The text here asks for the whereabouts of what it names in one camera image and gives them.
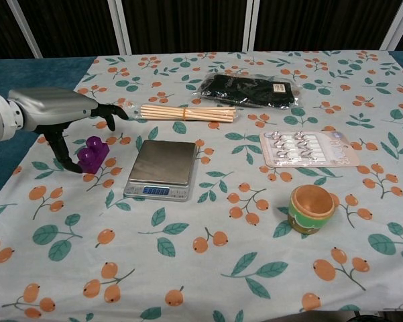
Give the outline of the white frame partition screen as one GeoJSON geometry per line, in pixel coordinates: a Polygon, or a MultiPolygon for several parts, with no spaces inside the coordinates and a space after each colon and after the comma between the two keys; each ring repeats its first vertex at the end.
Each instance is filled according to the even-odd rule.
{"type": "Polygon", "coordinates": [[[0,59],[377,50],[403,0],[0,0],[0,59]]]}

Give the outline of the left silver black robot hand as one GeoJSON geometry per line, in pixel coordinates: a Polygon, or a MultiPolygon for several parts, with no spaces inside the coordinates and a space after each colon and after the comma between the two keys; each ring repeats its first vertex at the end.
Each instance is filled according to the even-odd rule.
{"type": "Polygon", "coordinates": [[[81,173],[82,168],[69,156],[63,131],[73,121],[87,117],[102,117],[111,131],[115,130],[115,115],[123,120],[129,119],[117,105],[99,103],[83,94],[58,87],[13,89],[9,91],[8,99],[20,108],[23,129],[44,135],[57,161],[75,173],[81,173]]]}

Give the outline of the black fabric in plastic bag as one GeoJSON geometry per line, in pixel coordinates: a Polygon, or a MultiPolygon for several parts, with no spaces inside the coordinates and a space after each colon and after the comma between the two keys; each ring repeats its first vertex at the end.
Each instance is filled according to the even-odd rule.
{"type": "Polygon", "coordinates": [[[302,104],[300,87],[293,80],[260,74],[209,74],[195,95],[240,107],[289,109],[302,104]]]}

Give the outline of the purple toy building block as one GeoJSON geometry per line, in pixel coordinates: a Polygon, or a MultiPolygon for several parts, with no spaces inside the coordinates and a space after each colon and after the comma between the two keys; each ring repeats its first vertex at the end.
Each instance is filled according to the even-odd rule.
{"type": "Polygon", "coordinates": [[[86,140],[86,147],[76,154],[78,165],[83,173],[96,174],[108,153],[109,145],[100,137],[91,136],[86,140]]]}

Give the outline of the teal table cover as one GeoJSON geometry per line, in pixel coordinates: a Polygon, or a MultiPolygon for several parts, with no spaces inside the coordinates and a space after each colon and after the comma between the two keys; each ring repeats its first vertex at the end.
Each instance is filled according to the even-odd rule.
{"type": "MultiPolygon", "coordinates": [[[[95,57],[0,59],[0,95],[11,89],[62,87],[73,90],[90,68],[95,57]]],[[[0,190],[19,166],[38,134],[17,131],[0,142],[0,190]]]]}

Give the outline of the green wooden cup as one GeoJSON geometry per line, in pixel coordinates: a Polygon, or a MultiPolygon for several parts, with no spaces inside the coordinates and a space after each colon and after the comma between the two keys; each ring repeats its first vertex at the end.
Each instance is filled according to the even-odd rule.
{"type": "Polygon", "coordinates": [[[318,232],[334,212],[331,194],[320,186],[300,185],[290,195],[288,221],[299,233],[311,235],[318,232]]]}

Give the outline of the silver digital kitchen scale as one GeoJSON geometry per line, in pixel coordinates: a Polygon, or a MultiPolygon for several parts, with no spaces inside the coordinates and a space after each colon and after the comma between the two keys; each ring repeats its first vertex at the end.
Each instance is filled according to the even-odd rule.
{"type": "Polygon", "coordinates": [[[126,197],[185,202],[196,158],[194,142],[146,140],[123,190],[126,197]]]}

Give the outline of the bundle of wooden sticks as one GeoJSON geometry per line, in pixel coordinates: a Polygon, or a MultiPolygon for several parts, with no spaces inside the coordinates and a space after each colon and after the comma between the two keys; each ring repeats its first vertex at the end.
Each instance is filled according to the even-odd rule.
{"type": "Polygon", "coordinates": [[[168,107],[163,105],[142,105],[139,114],[143,119],[217,121],[232,123],[238,116],[234,107],[168,107]]]}

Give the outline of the floral fruit print tablecloth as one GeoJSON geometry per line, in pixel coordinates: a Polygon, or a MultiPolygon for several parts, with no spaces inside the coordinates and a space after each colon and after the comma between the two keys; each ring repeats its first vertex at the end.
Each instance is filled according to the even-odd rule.
{"type": "Polygon", "coordinates": [[[100,56],[77,93],[135,114],[206,107],[215,72],[294,81],[302,104],[239,109],[233,123],[73,123],[75,156],[109,145],[96,174],[64,169],[38,138],[0,191],[0,322],[262,322],[313,309],[403,311],[403,68],[374,50],[100,56]],[[360,164],[274,168],[265,131],[339,131],[360,164]],[[123,194],[146,140],[194,142],[187,201],[123,194]],[[328,191],[335,212],[307,235],[292,191],[328,191]]]}

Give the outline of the card of metal hooks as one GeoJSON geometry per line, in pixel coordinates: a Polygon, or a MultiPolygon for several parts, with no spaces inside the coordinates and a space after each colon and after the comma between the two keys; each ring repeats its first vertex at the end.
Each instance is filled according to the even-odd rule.
{"type": "Polygon", "coordinates": [[[339,131],[265,131],[260,134],[262,154],[274,168],[356,167],[360,161],[339,131]]]}

